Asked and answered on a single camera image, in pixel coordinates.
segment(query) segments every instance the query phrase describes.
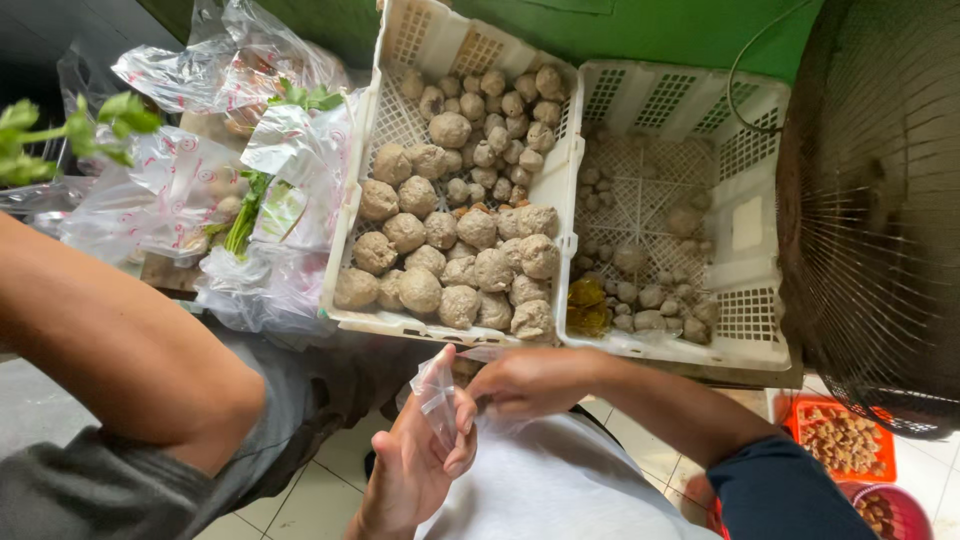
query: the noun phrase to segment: plastic crate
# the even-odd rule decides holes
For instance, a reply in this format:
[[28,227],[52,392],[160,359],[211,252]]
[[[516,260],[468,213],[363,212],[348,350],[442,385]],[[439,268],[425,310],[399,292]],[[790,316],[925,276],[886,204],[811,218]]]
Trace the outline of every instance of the plastic crate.
[[[547,63],[556,66],[564,77],[570,98],[562,107],[561,123],[554,131],[556,146],[547,154],[543,170],[531,182],[528,198],[532,203],[557,209],[561,232],[554,240],[561,246],[561,253],[571,257],[571,249],[575,250],[576,246],[564,235],[573,226],[568,193],[576,183],[577,151],[583,151],[576,135],[580,131],[577,108],[583,103],[576,68],[487,23],[462,17],[435,0],[386,2],[374,52],[371,85],[364,92],[357,111],[358,125],[364,129],[358,130],[351,142],[347,195],[341,207],[321,297],[321,308],[340,322],[340,328],[465,344],[520,343],[502,331],[479,327],[455,330],[425,323],[407,313],[338,309],[333,305],[333,291],[340,270],[351,266],[353,242],[377,226],[357,219],[360,184],[371,176],[376,152],[388,142],[402,145],[431,142],[427,122],[417,111],[418,103],[399,91],[403,71],[414,66],[429,82],[447,74],[459,77],[496,68],[504,72],[509,82]],[[458,174],[449,174],[442,180],[455,176]],[[441,197],[438,209],[448,210],[439,183],[434,182],[434,187]],[[493,199],[488,201],[488,205],[493,203]],[[553,279],[551,302],[558,323],[563,319],[566,304],[566,288],[556,286],[561,280],[558,270]]]
[[[840,405],[836,400],[830,398],[797,398],[790,410],[790,417],[783,424],[790,429],[790,434],[793,436],[793,440],[800,443],[800,431],[810,426],[811,424],[816,424],[819,420],[809,419],[810,413],[814,408],[819,408],[823,411],[827,409],[833,409],[837,412],[847,412],[851,417],[856,418],[856,415],[850,412],[846,407]],[[800,419],[801,413],[804,416],[804,419]],[[894,450],[894,436],[890,431],[877,426],[880,430],[880,438],[876,440],[876,443],[880,446],[880,450],[874,452],[876,460],[881,463],[885,463],[887,468],[883,471],[882,475],[874,475],[866,473],[863,475],[857,474],[855,472],[844,473],[843,471],[837,471],[833,469],[828,469],[827,472],[830,477],[836,481],[867,481],[867,482],[889,482],[893,483],[897,481],[897,457]]]
[[[774,315],[780,284],[774,183],[780,136],[755,134],[732,118],[725,97],[726,71],[588,61],[578,77],[584,90],[583,123],[602,124],[614,135],[609,144],[591,147],[582,166],[592,161],[613,169],[616,203],[612,209],[590,212],[577,201],[576,223],[567,234],[574,244],[591,238],[614,247],[638,243],[650,256],[643,271],[625,277],[603,262],[593,270],[642,288],[659,270],[683,268],[698,299],[712,297],[720,303],[721,319],[707,347],[679,339],[642,342],[622,332],[598,339],[571,335],[565,331],[565,320],[559,325],[561,340],[622,356],[788,369],[787,344]],[[782,124],[789,96],[786,85],[759,76],[738,74],[733,86],[737,110],[766,127]],[[649,136],[643,149],[619,137],[635,134]],[[656,175],[651,174],[651,164]],[[713,241],[711,265],[685,255],[682,240],[665,228],[673,206],[704,188],[712,190],[713,203],[696,236]],[[572,191],[569,197],[576,200]],[[564,288],[571,259],[564,261]]]

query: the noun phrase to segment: white tile floor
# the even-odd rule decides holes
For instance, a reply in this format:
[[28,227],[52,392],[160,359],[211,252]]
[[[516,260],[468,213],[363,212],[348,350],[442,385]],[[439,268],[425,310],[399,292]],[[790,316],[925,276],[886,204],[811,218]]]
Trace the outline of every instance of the white tile floor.
[[[826,393],[807,378],[807,393]],[[713,492],[703,470],[603,400],[584,403],[643,469],[646,477],[691,523],[706,522]],[[327,441],[279,496],[258,501],[213,523],[201,540],[340,538],[363,497],[363,456],[370,439],[390,423],[373,413],[353,430]],[[946,442],[897,438],[897,484],[924,507],[937,540],[960,540],[960,434]]]

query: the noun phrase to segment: person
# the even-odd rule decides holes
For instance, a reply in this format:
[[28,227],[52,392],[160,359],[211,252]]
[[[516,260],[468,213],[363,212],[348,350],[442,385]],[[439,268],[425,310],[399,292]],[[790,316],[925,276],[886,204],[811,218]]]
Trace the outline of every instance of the person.
[[193,538],[282,491],[436,349],[342,331],[323,350],[279,349],[2,213],[0,258],[0,347],[101,424],[4,456],[2,539]]
[[449,454],[408,400],[373,437],[370,485],[344,538],[717,538],[568,412],[587,393],[707,470],[731,539],[876,540],[811,455],[735,401],[595,350],[547,348],[510,350],[458,391]]

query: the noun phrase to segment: navy sleeve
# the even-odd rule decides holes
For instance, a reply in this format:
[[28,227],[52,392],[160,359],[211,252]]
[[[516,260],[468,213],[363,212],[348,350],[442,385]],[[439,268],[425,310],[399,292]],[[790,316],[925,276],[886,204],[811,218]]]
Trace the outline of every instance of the navy sleeve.
[[733,540],[876,540],[820,462],[789,439],[746,446],[707,478]]

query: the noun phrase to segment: orange plastic tray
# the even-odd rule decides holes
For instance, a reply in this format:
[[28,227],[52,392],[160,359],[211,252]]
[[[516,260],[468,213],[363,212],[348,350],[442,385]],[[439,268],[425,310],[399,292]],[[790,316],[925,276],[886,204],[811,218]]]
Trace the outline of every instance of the orange plastic tray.
[[[790,417],[785,422],[785,425],[790,428],[790,432],[793,435],[793,439],[800,443],[800,432],[803,428],[809,426],[810,424],[816,424],[817,420],[807,420],[813,408],[817,407],[823,411],[826,411],[829,408],[840,412],[842,410],[849,410],[840,405],[835,400],[830,398],[818,398],[818,397],[801,397],[794,400],[792,410],[790,411]],[[804,412],[804,420],[800,421],[799,411]],[[867,482],[890,482],[893,483],[897,481],[897,461],[895,460],[894,455],[894,436],[890,431],[877,426],[880,430],[880,438],[874,439],[878,445],[880,445],[880,450],[874,452],[876,460],[882,463],[886,463],[887,469],[883,471],[882,475],[874,475],[872,473],[857,474],[855,472],[844,473],[843,471],[836,469],[827,469],[827,472],[830,474],[830,477],[835,481],[867,481]]]

